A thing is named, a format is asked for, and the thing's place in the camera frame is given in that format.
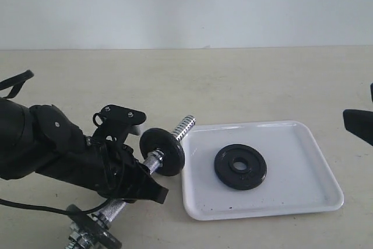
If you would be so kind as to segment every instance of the black cable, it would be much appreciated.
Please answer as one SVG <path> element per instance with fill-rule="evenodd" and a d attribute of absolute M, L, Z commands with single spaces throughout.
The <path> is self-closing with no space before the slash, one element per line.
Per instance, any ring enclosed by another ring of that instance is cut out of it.
<path fill-rule="evenodd" d="M 60 215 L 65 215 L 65 216 L 91 214 L 93 212 L 99 211 L 102 207 L 105 207 L 113 199 L 115 199 L 115 195 L 117 195 L 117 193 L 118 193 L 118 191 L 119 191 L 119 189 L 120 189 L 120 187 L 123 183 L 123 180 L 124 180 L 125 161 L 124 161 L 123 157 L 121 157 L 121 161 L 122 161 L 122 174 L 121 174 L 121 178 L 119 179 L 118 185 L 116 186 L 116 188 L 113 190 L 113 192 L 111 194 L 112 197 L 106 199 L 102 204 L 100 204 L 99 206 L 97 206 L 95 208 L 75 212 L 75 211 L 66 211 L 66 210 L 63 210 L 63 209 L 53 208 L 53 207 L 49 207 L 49 206 L 21 204 L 19 202 L 7 201 L 7 200 L 1 199 L 1 198 L 0 198 L 0 205 L 5 205 L 5 206 L 8 206 L 8 207 L 12 207 L 12 208 L 25 209 L 25 210 L 51 212 L 51 213 L 56 213 L 56 214 L 60 214 Z"/>

